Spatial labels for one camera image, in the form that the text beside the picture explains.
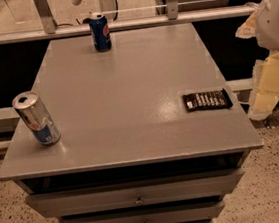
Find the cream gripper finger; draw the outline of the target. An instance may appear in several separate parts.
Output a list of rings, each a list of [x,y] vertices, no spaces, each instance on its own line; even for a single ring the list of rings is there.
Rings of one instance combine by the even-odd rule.
[[[250,16],[247,18],[245,22],[242,23],[240,27],[238,27],[237,31],[235,32],[235,36],[237,38],[243,38],[243,39],[250,39],[252,37],[255,37],[255,21],[257,13],[254,12],[250,14]]]
[[[252,73],[248,116],[262,121],[279,102],[279,51],[271,51],[265,60],[256,60]]]

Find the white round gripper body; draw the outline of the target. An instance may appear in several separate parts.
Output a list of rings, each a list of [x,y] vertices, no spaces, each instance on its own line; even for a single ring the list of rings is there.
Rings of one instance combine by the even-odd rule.
[[[255,34],[259,46],[279,50],[279,0],[262,0],[257,9]]]

